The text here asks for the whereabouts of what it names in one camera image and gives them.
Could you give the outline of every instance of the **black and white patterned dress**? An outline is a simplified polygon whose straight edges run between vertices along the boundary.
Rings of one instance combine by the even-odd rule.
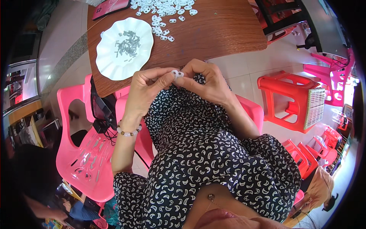
[[[195,80],[204,84],[202,75]],[[122,228],[182,228],[203,185],[221,184],[263,217],[282,222],[300,172],[268,134],[240,141],[221,106],[171,86],[151,104],[145,123],[158,151],[148,177],[118,173],[114,191]]]

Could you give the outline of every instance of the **yellow clothing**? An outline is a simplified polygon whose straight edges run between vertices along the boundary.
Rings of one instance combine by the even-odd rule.
[[[333,187],[333,177],[319,166],[306,190],[304,198],[295,205],[296,209],[301,209],[303,213],[300,213],[295,219],[291,219],[292,215],[289,215],[283,224],[292,228],[306,216],[304,213],[308,213],[312,209],[320,207],[323,203],[327,203],[332,197]]]

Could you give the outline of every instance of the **necklace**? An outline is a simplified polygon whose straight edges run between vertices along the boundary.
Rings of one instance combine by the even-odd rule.
[[[207,196],[207,199],[211,200],[211,202],[210,202],[210,204],[209,204],[209,206],[207,207],[207,209],[206,209],[206,211],[205,211],[205,212],[207,212],[208,208],[211,206],[211,204],[212,204],[212,203],[216,204],[216,206],[218,206],[219,208],[223,208],[223,207],[221,207],[220,205],[218,205],[217,203],[215,203],[215,202],[213,201],[213,199],[215,199],[215,195],[214,195],[214,194],[209,194],[209,195]]]

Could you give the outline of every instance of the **woman's left hand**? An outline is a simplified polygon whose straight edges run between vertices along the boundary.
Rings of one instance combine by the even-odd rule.
[[[129,123],[140,122],[149,110],[157,94],[172,85],[174,76],[171,73],[175,68],[153,68],[137,71],[132,77],[130,92],[122,120]]]

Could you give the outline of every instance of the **lip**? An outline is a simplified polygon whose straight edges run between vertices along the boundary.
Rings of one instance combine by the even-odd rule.
[[[228,210],[225,210],[222,208],[212,209],[212,210],[206,212],[205,214],[203,214],[201,216],[201,218],[199,218],[194,229],[199,229],[216,220],[223,220],[223,219],[235,218],[235,217],[237,217],[237,215],[232,213],[231,211],[228,211]]]

